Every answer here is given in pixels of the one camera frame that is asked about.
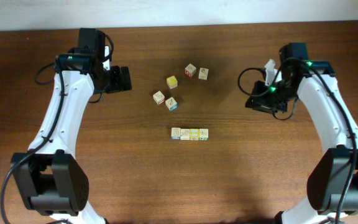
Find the yellow block front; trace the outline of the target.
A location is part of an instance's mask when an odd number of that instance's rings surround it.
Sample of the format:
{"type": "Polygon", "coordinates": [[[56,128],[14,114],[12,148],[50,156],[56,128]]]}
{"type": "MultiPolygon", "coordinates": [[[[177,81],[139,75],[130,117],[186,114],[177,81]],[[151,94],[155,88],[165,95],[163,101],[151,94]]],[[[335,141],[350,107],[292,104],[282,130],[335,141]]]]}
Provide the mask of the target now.
{"type": "Polygon", "coordinates": [[[199,129],[190,129],[190,140],[198,141],[200,138],[200,130],[199,129]]]}

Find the green letter N block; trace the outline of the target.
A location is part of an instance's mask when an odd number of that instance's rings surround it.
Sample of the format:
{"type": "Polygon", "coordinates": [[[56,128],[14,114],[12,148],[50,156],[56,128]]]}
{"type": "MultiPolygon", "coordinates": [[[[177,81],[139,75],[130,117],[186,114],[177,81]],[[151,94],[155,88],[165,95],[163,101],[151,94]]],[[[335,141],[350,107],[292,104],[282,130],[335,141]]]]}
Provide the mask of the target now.
{"type": "Polygon", "coordinates": [[[208,129],[199,129],[199,140],[207,141],[209,139],[209,130],[208,129]]]}

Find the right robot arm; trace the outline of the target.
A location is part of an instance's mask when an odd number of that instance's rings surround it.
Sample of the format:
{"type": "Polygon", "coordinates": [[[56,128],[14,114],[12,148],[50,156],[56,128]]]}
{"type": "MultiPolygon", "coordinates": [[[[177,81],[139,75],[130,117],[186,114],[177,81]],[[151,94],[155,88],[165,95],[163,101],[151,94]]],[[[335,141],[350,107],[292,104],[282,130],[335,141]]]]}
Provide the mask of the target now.
{"type": "Polygon", "coordinates": [[[306,44],[293,42],[279,51],[280,66],[269,60],[258,68],[247,108],[276,116],[288,102],[302,101],[321,141],[323,156],[308,177],[306,197],[278,212],[275,223],[340,223],[358,214],[358,125],[342,99],[336,73],[326,60],[311,60],[306,44]]]}

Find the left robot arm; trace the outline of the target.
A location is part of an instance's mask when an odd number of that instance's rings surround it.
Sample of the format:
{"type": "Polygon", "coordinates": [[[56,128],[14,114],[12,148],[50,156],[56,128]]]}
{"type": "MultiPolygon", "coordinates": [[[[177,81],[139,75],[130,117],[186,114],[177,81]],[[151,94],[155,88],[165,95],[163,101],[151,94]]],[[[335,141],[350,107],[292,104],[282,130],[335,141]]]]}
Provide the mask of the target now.
{"type": "Polygon", "coordinates": [[[93,95],[132,88],[128,67],[110,64],[114,44],[98,29],[81,28],[78,45],[56,56],[54,89],[43,123],[27,152],[12,155],[0,191],[0,210],[7,222],[4,196],[13,177],[26,209],[54,223],[106,223],[91,206],[88,177],[76,161],[78,131],[93,95]]]}

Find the plain drawing block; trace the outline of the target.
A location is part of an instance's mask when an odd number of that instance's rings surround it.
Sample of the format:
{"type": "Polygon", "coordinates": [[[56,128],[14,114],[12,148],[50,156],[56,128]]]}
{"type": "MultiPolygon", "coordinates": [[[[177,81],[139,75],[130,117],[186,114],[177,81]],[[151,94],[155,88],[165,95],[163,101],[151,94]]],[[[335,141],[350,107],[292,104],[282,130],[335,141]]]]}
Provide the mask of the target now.
{"type": "Polygon", "coordinates": [[[182,141],[189,141],[190,140],[190,129],[182,128],[180,130],[180,139],[182,141]]]}

